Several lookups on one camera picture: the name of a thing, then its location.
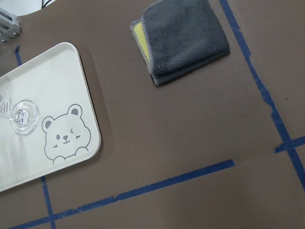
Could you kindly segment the grey yellow folded cloth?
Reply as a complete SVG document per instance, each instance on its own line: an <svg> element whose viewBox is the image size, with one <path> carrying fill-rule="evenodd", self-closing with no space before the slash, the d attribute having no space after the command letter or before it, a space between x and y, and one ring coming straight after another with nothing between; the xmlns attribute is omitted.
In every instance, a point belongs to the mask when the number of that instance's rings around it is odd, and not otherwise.
<svg viewBox="0 0 305 229"><path fill-rule="evenodd" d="M207 0L159 0L130 29L156 86L230 53L227 37Z"/></svg>

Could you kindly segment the cream bear serving tray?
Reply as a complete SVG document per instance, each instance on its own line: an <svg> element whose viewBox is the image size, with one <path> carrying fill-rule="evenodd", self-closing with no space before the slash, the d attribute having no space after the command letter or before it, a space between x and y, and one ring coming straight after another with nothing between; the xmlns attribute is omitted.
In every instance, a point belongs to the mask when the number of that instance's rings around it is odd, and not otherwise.
<svg viewBox="0 0 305 229"><path fill-rule="evenodd" d="M38 122L29 135L0 120L0 188L7 190L93 157L101 134L78 50L62 42L0 78L0 112L34 102Z"/></svg>

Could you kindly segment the aluminium frame post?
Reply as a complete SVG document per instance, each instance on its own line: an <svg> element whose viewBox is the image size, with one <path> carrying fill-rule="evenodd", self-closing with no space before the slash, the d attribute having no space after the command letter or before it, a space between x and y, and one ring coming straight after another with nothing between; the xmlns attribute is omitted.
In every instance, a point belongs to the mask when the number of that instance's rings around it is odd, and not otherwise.
<svg viewBox="0 0 305 229"><path fill-rule="evenodd" d="M16 15L0 9L0 42L6 43L22 33L19 19Z"/></svg>

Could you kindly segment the clear wine glass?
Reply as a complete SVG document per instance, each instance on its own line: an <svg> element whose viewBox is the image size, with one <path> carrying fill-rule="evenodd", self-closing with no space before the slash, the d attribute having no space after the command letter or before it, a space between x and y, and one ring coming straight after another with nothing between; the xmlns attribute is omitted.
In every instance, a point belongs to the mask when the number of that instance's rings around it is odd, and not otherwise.
<svg viewBox="0 0 305 229"><path fill-rule="evenodd" d="M0 113L1 118L10 121L12 130L18 135L31 134L39 120L38 106L31 100L21 100L9 114Z"/></svg>

